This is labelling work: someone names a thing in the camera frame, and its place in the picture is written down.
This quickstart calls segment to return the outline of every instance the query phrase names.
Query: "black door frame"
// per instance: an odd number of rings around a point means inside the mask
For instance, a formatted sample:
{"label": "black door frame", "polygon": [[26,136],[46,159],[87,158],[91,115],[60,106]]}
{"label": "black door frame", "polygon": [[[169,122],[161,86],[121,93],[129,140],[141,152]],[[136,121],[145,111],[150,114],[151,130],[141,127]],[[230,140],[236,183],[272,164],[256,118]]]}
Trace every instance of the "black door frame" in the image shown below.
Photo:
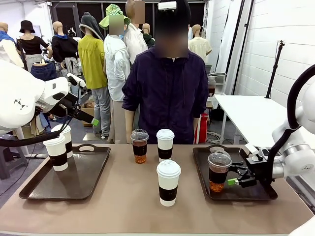
{"label": "black door frame", "polygon": [[53,18],[53,22],[58,21],[57,10],[56,8],[72,8],[73,11],[73,18],[75,24],[75,31],[78,37],[82,37],[81,30],[80,30],[80,19],[79,19],[79,12],[78,12],[78,5],[76,2],[59,2],[56,5],[50,7],[51,16]]}

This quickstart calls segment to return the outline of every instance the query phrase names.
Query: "white cup lid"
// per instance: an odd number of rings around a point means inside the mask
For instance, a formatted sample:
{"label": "white cup lid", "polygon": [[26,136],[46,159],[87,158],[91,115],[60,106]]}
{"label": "white cup lid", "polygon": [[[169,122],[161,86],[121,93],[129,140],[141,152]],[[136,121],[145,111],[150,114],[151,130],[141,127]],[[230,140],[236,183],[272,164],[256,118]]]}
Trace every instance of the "white cup lid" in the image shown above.
{"label": "white cup lid", "polygon": [[161,140],[171,140],[175,137],[175,134],[170,129],[160,129],[157,132],[157,138]]}
{"label": "white cup lid", "polygon": [[158,164],[157,173],[164,178],[176,178],[181,174],[181,167],[172,160],[165,160]]}
{"label": "white cup lid", "polygon": [[65,141],[64,135],[60,134],[58,138],[50,139],[50,140],[44,141],[43,143],[45,146],[54,146],[54,145],[61,144],[64,141]]}
{"label": "white cup lid", "polygon": [[[62,126],[63,126],[62,124],[56,125],[54,128],[51,129],[51,132],[59,131]],[[67,125],[67,126],[64,128],[63,132],[61,132],[61,133],[62,133],[62,134],[65,134],[65,133],[67,133],[67,132],[69,132],[69,131],[71,131],[71,127],[70,127],[69,125]]]}

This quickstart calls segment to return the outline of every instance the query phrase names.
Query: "white wall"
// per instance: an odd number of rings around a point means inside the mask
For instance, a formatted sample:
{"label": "white wall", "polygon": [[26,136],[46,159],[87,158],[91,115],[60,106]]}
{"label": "white wall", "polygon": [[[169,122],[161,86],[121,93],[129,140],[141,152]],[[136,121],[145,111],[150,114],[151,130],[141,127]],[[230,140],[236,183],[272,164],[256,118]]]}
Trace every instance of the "white wall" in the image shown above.
{"label": "white wall", "polygon": [[[284,40],[271,98],[286,107],[294,81],[315,64],[315,1],[256,0],[236,94],[265,96],[275,62],[277,40]],[[305,85],[299,94],[301,100]]]}
{"label": "white wall", "polygon": [[45,3],[35,4],[34,1],[28,1],[1,4],[0,1],[0,22],[8,23],[8,34],[14,40],[22,35],[19,33],[22,20],[29,20],[34,26],[40,26],[42,35],[48,38],[53,36],[49,9]]}
{"label": "white wall", "polygon": [[231,0],[212,0],[209,4],[211,4],[212,11],[210,10],[208,13],[208,20],[212,18],[211,26],[209,26],[209,22],[207,23],[207,36],[206,38],[210,38],[210,45],[212,47],[212,52],[207,56],[206,62],[211,64],[211,72],[214,71],[218,59],[222,34],[224,30],[225,20],[227,17],[228,6]]}

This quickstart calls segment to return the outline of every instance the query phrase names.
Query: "yellow shirt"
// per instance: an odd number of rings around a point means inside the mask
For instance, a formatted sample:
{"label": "yellow shirt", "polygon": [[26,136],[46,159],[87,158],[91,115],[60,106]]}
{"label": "yellow shirt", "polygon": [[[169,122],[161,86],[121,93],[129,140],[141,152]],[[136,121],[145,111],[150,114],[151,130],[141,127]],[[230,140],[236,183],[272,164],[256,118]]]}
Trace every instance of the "yellow shirt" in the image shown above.
{"label": "yellow shirt", "polygon": [[200,56],[203,61],[206,61],[206,54],[212,49],[208,40],[202,37],[195,37],[192,40],[189,40],[188,48],[193,53]]}
{"label": "yellow shirt", "polygon": [[85,35],[78,42],[78,54],[88,89],[107,86],[104,74],[104,43],[91,35]]}

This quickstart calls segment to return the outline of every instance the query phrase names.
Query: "white table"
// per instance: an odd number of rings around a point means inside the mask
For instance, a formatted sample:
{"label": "white table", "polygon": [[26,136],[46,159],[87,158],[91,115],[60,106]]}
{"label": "white table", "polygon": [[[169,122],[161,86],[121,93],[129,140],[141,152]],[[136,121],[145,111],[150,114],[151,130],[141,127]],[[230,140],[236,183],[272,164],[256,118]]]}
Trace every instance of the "white table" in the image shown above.
{"label": "white table", "polygon": [[[215,95],[215,98],[224,110],[221,144],[224,140],[226,116],[236,127],[234,144],[239,143],[240,135],[256,147],[272,147],[275,144],[272,132],[285,121],[285,107],[262,96]],[[300,130],[305,141],[315,149],[315,135],[304,127]]]}

